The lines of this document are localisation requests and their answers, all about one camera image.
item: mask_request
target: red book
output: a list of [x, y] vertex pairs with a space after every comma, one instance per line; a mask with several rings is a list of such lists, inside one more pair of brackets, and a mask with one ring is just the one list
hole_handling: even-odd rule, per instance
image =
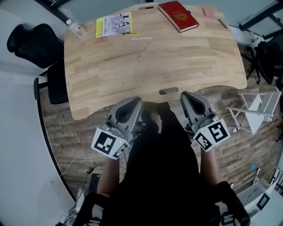
[[179, 32], [193, 29], [199, 25], [195, 18], [178, 1], [162, 3], [159, 5], [159, 10]]

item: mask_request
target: pink sticky note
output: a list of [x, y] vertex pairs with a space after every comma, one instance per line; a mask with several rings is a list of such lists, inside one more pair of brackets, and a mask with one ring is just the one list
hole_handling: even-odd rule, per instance
[[208, 8], [203, 8], [203, 12], [204, 15], [211, 18], [211, 19], [215, 19], [215, 15], [212, 9], [208, 9]]

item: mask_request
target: white cable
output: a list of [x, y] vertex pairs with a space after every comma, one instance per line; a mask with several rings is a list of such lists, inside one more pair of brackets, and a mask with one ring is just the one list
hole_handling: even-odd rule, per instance
[[[223, 115], [220, 119], [224, 118], [224, 116], [226, 116], [226, 115], [231, 115], [231, 113], [227, 113], [227, 114]], [[232, 124], [232, 121], [233, 121], [233, 117], [231, 115], [231, 121], [230, 121], [229, 125], [226, 125], [226, 126], [230, 126]]]
[[84, 156], [86, 156], [86, 157], [88, 157], [87, 155], [85, 155], [85, 154], [79, 154], [78, 156], [76, 156], [72, 161], [71, 161], [71, 163], [68, 165], [68, 167], [67, 167], [67, 169], [66, 169], [66, 171], [65, 172], [63, 172], [63, 173], [61, 173], [61, 175], [59, 176], [59, 177], [61, 177], [64, 173], [66, 173], [67, 172], [67, 170], [68, 170], [68, 168], [69, 168], [69, 166], [73, 163], [73, 161], [75, 161], [78, 157], [80, 157], [81, 155], [84, 155]]

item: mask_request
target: black office chair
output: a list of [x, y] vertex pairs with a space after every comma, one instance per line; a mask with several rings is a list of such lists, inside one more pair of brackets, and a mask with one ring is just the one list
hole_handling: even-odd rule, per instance
[[62, 40], [57, 38], [49, 25], [43, 23], [32, 30], [26, 30], [22, 24], [19, 24], [10, 34], [7, 48], [17, 57], [26, 59], [40, 68], [49, 67], [46, 71], [46, 83], [39, 84], [38, 79], [34, 80], [34, 97], [36, 100], [39, 100], [39, 89], [48, 86], [51, 104], [68, 102], [64, 46]]
[[272, 40], [265, 42], [261, 41], [257, 47], [255, 47], [256, 55], [252, 48], [248, 48], [252, 55], [252, 59], [241, 54], [245, 59], [252, 63], [252, 68], [247, 76], [256, 70], [258, 81], [260, 83], [260, 73], [266, 82], [271, 85], [273, 77], [282, 76], [282, 68], [275, 68], [275, 65], [283, 63], [283, 34], [279, 34]]

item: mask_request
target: plastic water bottle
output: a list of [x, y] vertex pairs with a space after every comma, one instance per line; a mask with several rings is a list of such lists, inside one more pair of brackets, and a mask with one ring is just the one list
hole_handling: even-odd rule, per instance
[[78, 22], [73, 22], [72, 20], [68, 19], [67, 20], [67, 25], [69, 26], [69, 29], [76, 34], [76, 36], [83, 38], [86, 36], [87, 32], [85, 29], [78, 24]]

